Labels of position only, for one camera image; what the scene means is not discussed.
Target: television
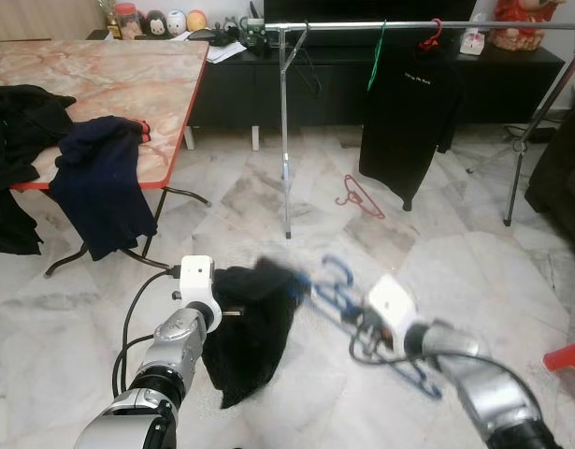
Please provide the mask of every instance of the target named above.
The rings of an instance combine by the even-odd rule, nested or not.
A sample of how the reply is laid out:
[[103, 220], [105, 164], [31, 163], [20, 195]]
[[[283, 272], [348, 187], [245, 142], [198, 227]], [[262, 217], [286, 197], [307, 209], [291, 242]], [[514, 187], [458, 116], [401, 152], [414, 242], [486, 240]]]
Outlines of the television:
[[[265, 0], [265, 22], [407, 22], [431, 21], [434, 18], [468, 21], [475, 5], [476, 0]], [[445, 30], [442, 41], [452, 40], [461, 33], [463, 30]], [[393, 30], [389, 33], [389, 37], [399, 43], [411, 42], [424, 35], [425, 30]], [[369, 46], [376, 40], [376, 30], [316, 31], [309, 34], [307, 44]]]

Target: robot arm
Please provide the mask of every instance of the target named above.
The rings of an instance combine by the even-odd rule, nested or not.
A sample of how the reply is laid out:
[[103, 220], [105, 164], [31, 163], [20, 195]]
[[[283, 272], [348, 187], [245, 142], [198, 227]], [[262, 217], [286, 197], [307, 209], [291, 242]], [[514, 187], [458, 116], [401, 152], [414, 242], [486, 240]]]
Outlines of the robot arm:
[[439, 321], [424, 322], [411, 298], [391, 277], [383, 277], [368, 300], [389, 330], [398, 355], [429, 358], [455, 386], [489, 449], [560, 449], [525, 384], [496, 364], [471, 358], [489, 355], [476, 337]]
[[212, 297], [214, 264], [207, 256], [181, 261], [181, 308], [154, 332], [137, 375], [80, 435], [76, 449], [174, 449], [179, 407], [202, 355], [207, 332], [221, 322]]

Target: red figurine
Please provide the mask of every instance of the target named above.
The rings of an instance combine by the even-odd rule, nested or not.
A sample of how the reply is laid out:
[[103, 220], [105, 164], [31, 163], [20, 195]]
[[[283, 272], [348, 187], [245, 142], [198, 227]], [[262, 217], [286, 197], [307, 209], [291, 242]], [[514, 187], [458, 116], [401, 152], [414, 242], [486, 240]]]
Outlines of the red figurine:
[[[498, 0], [495, 17], [501, 22], [549, 22], [560, 3], [566, 0]], [[543, 36], [543, 30], [507, 28], [492, 30], [489, 41], [511, 51], [536, 50]]]

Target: marble floor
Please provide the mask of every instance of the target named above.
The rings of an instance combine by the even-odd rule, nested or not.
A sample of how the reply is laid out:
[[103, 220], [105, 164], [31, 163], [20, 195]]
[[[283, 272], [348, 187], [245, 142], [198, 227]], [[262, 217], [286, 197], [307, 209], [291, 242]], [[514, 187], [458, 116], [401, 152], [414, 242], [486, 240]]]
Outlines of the marble floor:
[[[423, 315], [472, 329], [493, 355], [522, 374], [546, 422], [565, 449], [575, 449], [575, 373], [551, 374], [549, 351], [575, 341], [575, 246], [546, 215], [518, 198], [514, 221], [502, 214], [512, 155], [465, 167], [506, 148], [498, 126], [461, 129], [453, 148], [437, 154], [413, 211], [381, 184], [357, 173], [361, 130], [304, 128], [291, 134], [293, 239], [283, 236], [280, 135], [261, 132], [251, 151], [248, 130], [195, 130], [196, 150], [183, 150], [172, 185], [213, 202], [170, 196], [150, 257], [178, 263], [190, 253], [217, 266], [248, 266], [260, 254], [315, 269], [335, 254], [353, 268], [361, 290], [392, 272]], [[527, 156], [520, 190], [542, 148]], [[352, 173], [385, 213], [377, 220], [357, 206], [338, 206]], [[157, 192], [147, 198], [155, 204]], [[70, 448], [111, 401], [110, 372], [122, 320], [137, 288], [156, 269], [119, 254], [83, 258], [48, 280], [53, 261], [79, 247], [58, 207], [35, 192], [18, 194], [38, 221], [41, 256], [0, 254], [0, 448]], [[176, 304], [173, 280], [159, 280], [142, 298], [130, 336], [151, 333]], [[436, 402], [389, 369], [349, 359], [347, 338], [310, 308], [295, 318], [271, 384], [220, 411], [221, 395], [198, 364], [180, 411], [179, 447], [201, 449], [478, 449], [483, 447], [452, 388]], [[131, 369], [143, 354], [131, 353]]]

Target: marble table top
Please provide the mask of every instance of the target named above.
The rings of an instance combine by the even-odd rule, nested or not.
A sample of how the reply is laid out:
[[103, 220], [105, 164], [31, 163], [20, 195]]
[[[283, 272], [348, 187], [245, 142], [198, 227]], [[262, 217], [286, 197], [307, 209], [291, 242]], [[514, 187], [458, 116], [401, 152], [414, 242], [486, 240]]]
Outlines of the marble table top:
[[[0, 85], [34, 84], [71, 95], [74, 122], [115, 115], [145, 120], [151, 141], [140, 145], [142, 188], [167, 185], [208, 53], [205, 42], [40, 41], [0, 43]], [[58, 148], [34, 161], [39, 178], [20, 189], [48, 189]]]

